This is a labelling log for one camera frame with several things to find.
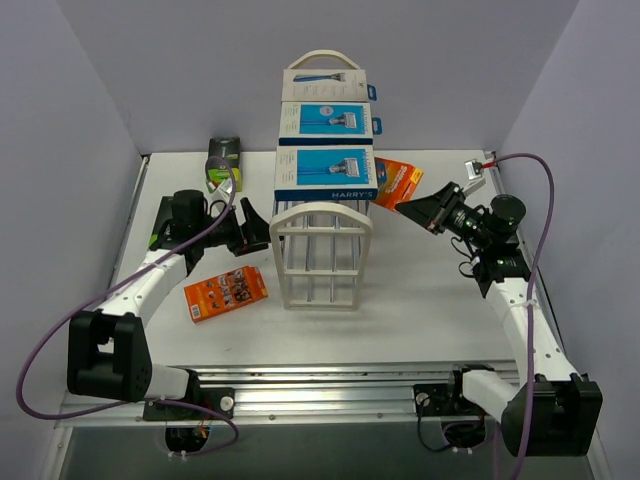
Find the dish rack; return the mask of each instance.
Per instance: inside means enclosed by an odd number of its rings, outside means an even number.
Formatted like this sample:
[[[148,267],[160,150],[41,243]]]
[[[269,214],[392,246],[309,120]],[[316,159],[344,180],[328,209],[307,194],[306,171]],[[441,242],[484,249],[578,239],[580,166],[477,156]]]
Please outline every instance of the dish rack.
[[[285,308],[358,308],[373,235],[368,201],[276,201],[269,233]]]

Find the screw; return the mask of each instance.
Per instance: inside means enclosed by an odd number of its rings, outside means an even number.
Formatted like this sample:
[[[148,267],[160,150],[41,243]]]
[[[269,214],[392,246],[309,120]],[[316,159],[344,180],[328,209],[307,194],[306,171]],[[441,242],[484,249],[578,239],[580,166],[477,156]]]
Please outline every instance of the screw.
[[[416,395],[416,403],[418,405],[426,407],[430,402],[431,400],[429,400],[429,395],[427,395],[426,393],[420,392],[418,395]]]
[[[233,401],[233,398],[222,397],[220,399],[220,410],[222,410],[223,412],[228,412],[233,408],[234,403],[235,402]]]

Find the gray floor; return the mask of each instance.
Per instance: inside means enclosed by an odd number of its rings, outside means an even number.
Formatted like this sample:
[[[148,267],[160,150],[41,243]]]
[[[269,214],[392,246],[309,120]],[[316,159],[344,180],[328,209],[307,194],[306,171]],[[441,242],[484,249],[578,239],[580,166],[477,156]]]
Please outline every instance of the gray floor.
[[[227,438],[217,427],[212,440]],[[241,427],[239,442],[220,452],[169,461],[157,447],[162,432],[83,428],[73,434],[62,479],[484,479],[493,478],[488,445],[473,455],[433,454],[419,444],[415,424]],[[439,432],[425,432],[438,441]],[[513,458],[502,449],[501,478]],[[527,459],[522,480],[592,479],[585,458]]]

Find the orange package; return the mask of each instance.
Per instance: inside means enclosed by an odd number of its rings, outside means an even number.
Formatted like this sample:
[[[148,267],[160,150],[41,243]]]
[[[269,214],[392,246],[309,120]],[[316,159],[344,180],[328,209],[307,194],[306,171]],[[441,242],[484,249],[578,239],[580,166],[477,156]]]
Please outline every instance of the orange package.
[[[230,312],[268,297],[257,267],[242,267],[184,287],[194,323]]]
[[[396,211],[396,205],[411,199],[423,171],[408,163],[375,157],[378,197],[373,203]]]

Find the wall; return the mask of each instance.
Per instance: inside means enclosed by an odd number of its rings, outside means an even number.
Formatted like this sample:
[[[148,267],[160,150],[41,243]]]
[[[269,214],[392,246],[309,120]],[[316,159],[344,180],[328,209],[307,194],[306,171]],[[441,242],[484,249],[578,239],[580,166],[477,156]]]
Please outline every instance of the wall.
[[[143,152],[275,148],[282,69],[317,48],[378,87],[378,148],[495,149],[576,3],[59,0]]]
[[[639,22],[637,0],[582,0],[502,149],[536,152],[555,174],[541,272],[570,358],[603,389],[599,431],[616,479],[640,469]],[[503,172],[528,206],[525,236],[537,242],[544,173],[526,160]]]
[[[106,286],[140,157],[53,0],[0,5],[0,477],[37,478],[52,423],[14,397],[30,349],[72,305]],[[66,333],[28,378],[55,412]]]

